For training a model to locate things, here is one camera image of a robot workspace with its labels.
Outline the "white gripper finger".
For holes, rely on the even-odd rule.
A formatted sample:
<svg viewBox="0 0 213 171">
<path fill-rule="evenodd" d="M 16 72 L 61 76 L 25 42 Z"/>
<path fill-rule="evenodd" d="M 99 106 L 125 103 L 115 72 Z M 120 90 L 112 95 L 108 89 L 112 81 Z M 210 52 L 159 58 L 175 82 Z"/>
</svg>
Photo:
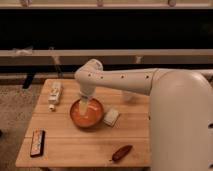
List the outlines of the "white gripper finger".
<svg viewBox="0 0 213 171">
<path fill-rule="evenodd" d="M 80 112 L 81 115 L 85 115 L 86 114 L 86 111 L 88 109 L 88 104 L 89 104 L 88 100 L 81 99 L 79 101 L 79 112 Z"/>
</svg>

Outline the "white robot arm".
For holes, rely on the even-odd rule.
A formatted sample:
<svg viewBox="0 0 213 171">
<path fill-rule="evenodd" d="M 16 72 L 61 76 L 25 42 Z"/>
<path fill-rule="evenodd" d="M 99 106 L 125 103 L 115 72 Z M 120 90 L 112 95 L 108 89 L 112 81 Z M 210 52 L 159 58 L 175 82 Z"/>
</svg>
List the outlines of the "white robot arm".
<svg viewBox="0 0 213 171">
<path fill-rule="evenodd" d="M 213 171 L 213 86 L 199 70 L 105 71 L 91 59 L 74 75 L 80 96 L 97 87 L 150 97 L 151 171 Z"/>
</svg>

